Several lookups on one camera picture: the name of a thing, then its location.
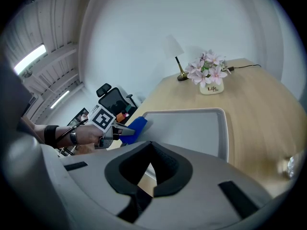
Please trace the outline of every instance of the fluorescent light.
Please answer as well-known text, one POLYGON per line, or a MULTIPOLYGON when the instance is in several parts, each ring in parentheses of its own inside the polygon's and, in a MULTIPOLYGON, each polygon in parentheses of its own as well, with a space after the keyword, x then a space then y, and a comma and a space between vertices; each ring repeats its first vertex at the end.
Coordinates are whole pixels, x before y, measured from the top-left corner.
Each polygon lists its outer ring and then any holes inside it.
POLYGON ((15 67, 14 71, 19 75, 27 66, 29 66, 36 58, 40 57, 43 53, 46 52, 44 45, 39 46, 23 58, 15 67))
POLYGON ((69 91, 67 90, 56 102, 54 102, 54 104, 51 106, 51 109, 53 107, 55 107, 56 104, 59 103, 60 100, 62 100, 64 98, 65 95, 67 95, 69 93, 69 91))

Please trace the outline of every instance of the blue sponge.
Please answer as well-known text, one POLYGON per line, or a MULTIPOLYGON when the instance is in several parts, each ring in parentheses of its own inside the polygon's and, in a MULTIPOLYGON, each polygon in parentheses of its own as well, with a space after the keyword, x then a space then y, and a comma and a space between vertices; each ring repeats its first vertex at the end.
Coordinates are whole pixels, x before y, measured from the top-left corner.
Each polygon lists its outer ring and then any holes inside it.
POLYGON ((133 136, 119 136, 119 139, 122 143, 128 143, 133 144, 137 138, 139 137, 141 131, 144 129, 145 125, 147 123, 147 120, 144 117, 137 117, 129 126, 128 128, 134 129, 134 135, 133 136))

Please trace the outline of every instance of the white tray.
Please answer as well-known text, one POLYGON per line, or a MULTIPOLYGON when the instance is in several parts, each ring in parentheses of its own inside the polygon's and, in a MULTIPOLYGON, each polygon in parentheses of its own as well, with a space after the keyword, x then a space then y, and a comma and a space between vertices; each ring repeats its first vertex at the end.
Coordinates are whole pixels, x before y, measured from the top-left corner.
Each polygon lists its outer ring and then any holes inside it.
MULTIPOLYGON (((143 117, 148 122, 136 142, 163 142, 228 162, 228 129, 223 109, 151 111, 144 113, 143 117)), ((151 165, 146 173, 155 179, 151 165)))

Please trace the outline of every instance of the gray device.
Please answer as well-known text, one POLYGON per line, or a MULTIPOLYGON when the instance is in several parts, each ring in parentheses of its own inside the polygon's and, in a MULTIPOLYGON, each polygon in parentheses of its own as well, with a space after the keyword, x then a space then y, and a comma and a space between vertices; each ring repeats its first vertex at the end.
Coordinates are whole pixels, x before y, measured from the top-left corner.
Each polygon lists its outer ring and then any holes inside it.
POLYGON ((227 162, 173 145, 138 142, 60 159, 32 136, 14 133, 11 139, 17 142, 5 149, 7 181, 33 212, 58 229, 226 227, 242 219, 220 186, 229 181, 254 210, 271 200, 258 183, 227 162), (139 214, 137 184, 149 163, 157 187, 139 214))

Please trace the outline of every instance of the ceiling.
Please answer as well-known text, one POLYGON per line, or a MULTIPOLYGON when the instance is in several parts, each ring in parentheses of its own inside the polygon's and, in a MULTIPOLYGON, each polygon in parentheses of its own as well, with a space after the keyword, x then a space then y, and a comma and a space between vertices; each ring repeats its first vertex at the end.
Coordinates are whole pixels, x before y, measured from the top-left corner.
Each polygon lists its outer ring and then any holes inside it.
POLYGON ((41 124, 51 114, 50 106, 67 90, 81 83, 78 40, 89 0, 35 0, 26 5, 3 32, 1 46, 12 68, 44 44, 46 53, 19 76, 37 98, 26 115, 41 124))

